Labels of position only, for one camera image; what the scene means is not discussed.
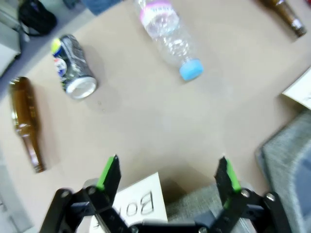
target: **green tape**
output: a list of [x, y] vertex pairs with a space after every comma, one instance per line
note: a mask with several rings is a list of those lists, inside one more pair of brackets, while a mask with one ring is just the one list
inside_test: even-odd
[[241, 186], [238, 181], [237, 175], [235, 174], [233, 167], [228, 159], [227, 160], [227, 174], [231, 180], [232, 188], [235, 192], [240, 192]]
[[102, 191], [105, 189], [104, 182], [105, 182], [106, 176], [108, 174], [108, 171], [112, 165], [113, 159], [114, 159], [113, 156], [108, 159], [108, 162], [107, 162], [107, 164], [106, 164], [106, 166], [102, 172], [102, 175], [100, 176], [100, 178], [98, 179], [98, 182], [96, 184], [96, 187]]

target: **floor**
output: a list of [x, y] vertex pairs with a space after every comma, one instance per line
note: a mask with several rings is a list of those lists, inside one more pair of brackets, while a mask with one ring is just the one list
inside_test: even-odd
[[[13, 5], [16, 3], [16, 0], [9, 1]], [[95, 17], [81, 3], [78, 3], [74, 9], [69, 10], [62, 0], [41, 0], [41, 2], [56, 15], [58, 24], [48, 36], [31, 37], [30, 42], [24, 44], [21, 57], [14, 61], [10, 68], [0, 77], [0, 100], [7, 93], [7, 86], [11, 79], [25, 75], [42, 56], [50, 52], [50, 44], [55, 37], [73, 33]]]

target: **white paper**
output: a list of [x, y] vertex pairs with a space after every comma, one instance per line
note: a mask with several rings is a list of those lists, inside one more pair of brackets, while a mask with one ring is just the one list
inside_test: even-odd
[[283, 94], [311, 109], [311, 68], [287, 88]]
[[[120, 212], [128, 226], [147, 219], [167, 222], [158, 173], [118, 192], [113, 207], [118, 213]], [[91, 219], [89, 232], [104, 233], [94, 216]]]

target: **beige tabletop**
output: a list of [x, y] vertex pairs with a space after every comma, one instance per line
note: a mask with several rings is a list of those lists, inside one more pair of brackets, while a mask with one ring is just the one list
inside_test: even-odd
[[9, 98], [0, 103], [0, 152], [34, 224], [41, 225], [58, 188], [78, 191], [115, 153], [121, 187], [159, 171], [165, 196], [177, 187], [190, 192], [213, 182], [226, 155], [240, 180], [265, 191], [255, 151], [296, 115], [279, 94], [311, 64], [311, 10], [303, 0], [289, 3], [310, 31], [298, 40], [252, 0], [173, 0], [205, 67], [188, 83], [161, 59], [131, 1], [74, 34], [99, 82], [90, 97], [68, 97], [52, 56], [42, 57], [27, 76], [47, 171], [34, 173], [13, 130]]

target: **brown glass bottle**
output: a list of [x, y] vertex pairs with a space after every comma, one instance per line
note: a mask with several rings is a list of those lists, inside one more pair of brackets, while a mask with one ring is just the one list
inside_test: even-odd
[[39, 130], [38, 115], [35, 106], [34, 92], [26, 77], [19, 77], [10, 82], [12, 98], [12, 118], [15, 130], [23, 139], [30, 161], [37, 173], [45, 170], [42, 163], [37, 133]]
[[297, 37], [301, 37], [307, 33], [306, 28], [291, 9], [285, 0], [260, 0], [267, 7], [273, 9], [291, 29], [295, 32]]

